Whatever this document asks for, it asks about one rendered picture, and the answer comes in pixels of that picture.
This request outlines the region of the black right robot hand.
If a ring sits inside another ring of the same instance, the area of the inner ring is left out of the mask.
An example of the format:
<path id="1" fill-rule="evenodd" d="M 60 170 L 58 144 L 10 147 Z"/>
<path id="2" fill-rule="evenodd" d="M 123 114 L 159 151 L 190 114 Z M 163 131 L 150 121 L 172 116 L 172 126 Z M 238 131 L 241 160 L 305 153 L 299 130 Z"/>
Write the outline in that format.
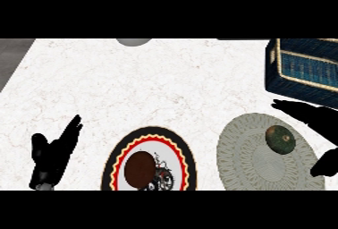
<path id="1" fill-rule="evenodd" d="M 317 163 L 309 169 L 312 177 L 318 175 L 334 176 L 338 174 L 338 111 L 326 106 L 314 107 L 305 103 L 278 99 L 272 100 L 271 107 L 302 122 L 334 145 L 334 149 L 323 153 Z"/>

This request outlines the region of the dark green squash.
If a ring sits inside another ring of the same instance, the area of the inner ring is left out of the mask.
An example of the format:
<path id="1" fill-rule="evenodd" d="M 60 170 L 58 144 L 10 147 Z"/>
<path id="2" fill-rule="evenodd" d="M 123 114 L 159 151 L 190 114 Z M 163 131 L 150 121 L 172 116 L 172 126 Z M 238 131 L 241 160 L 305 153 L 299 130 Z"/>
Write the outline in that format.
<path id="1" fill-rule="evenodd" d="M 271 125 L 265 130 L 265 142 L 269 149 L 280 155 L 293 151 L 295 138 L 290 131 L 280 125 Z"/>

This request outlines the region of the dark brown round food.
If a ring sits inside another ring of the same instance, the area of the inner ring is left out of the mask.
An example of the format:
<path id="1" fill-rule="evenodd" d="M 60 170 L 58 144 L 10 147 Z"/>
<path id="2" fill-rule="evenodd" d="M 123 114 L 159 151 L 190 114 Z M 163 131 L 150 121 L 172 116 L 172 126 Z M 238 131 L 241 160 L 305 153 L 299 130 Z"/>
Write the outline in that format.
<path id="1" fill-rule="evenodd" d="M 156 163 L 151 155 L 146 151 L 137 151 L 128 158 L 123 167 L 123 177 L 126 184 L 141 189 L 153 180 Z"/>

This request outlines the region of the round pale woven placemat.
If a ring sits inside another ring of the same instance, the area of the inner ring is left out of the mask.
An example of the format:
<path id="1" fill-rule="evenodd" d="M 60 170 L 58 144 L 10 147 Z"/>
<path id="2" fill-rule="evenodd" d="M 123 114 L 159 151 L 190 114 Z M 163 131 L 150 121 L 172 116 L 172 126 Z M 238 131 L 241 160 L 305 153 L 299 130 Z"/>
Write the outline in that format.
<path id="1" fill-rule="evenodd" d="M 293 151 L 280 155 L 265 142 L 272 125 L 287 129 Z M 324 178 L 309 175 L 317 162 L 312 148 L 293 127 L 267 114 L 241 114 L 231 119 L 218 136 L 218 178 L 227 191 L 323 191 Z"/>

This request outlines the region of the round black red-rimmed plate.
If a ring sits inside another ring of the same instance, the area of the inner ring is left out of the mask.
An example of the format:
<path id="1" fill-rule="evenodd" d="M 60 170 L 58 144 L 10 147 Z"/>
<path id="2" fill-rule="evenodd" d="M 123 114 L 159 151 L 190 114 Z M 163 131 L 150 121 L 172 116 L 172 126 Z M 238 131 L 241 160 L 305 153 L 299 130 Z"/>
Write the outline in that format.
<path id="1" fill-rule="evenodd" d="M 144 151 L 154 159 L 154 177 L 141 191 L 193 191 L 196 170 L 191 150 L 174 131 L 147 126 L 119 141 L 106 160 L 101 191 L 137 191 L 125 179 L 125 164 L 134 153 Z"/>

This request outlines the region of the dark blue wicker basket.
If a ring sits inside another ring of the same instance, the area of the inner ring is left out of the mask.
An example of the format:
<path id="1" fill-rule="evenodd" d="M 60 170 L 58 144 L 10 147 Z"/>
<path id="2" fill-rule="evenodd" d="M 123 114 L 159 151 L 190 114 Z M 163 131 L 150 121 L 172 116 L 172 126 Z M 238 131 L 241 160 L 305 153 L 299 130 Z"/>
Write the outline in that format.
<path id="1" fill-rule="evenodd" d="M 272 38 L 265 91 L 338 109 L 338 38 Z"/>

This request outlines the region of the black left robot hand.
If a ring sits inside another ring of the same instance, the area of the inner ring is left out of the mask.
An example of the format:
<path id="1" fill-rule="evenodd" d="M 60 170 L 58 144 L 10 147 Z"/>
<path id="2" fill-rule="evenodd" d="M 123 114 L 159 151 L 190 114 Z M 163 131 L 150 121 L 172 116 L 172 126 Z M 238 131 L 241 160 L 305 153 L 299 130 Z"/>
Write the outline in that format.
<path id="1" fill-rule="evenodd" d="M 76 147 L 81 132 L 81 117 L 73 116 L 58 138 L 51 142 L 41 133 L 30 136 L 30 159 L 33 161 L 33 169 L 30 174 L 29 188 L 35 190 L 35 186 L 48 183 L 55 187 L 63 176 L 69 156 Z"/>

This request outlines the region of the grey round object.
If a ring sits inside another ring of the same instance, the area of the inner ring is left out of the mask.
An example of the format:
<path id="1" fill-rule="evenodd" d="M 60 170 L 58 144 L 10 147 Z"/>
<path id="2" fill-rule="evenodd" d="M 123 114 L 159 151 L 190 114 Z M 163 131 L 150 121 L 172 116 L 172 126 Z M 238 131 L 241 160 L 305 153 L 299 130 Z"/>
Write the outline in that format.
<path id="1" fill-rule="evenodd" d="M 117 38 L 117 42 L 125 47 L 138 47 L 148 42 L 148 38 Z"/>

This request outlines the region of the grey appliance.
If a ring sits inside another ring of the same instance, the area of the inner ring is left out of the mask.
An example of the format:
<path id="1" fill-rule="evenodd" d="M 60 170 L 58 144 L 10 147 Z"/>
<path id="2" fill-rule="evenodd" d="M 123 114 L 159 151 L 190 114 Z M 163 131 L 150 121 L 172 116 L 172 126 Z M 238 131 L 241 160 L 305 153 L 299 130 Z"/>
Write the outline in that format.
<path id="1" fill-rule="evenodd" d="M 27 53 L 33 38 L 0 38 L 0 91 Z"/>

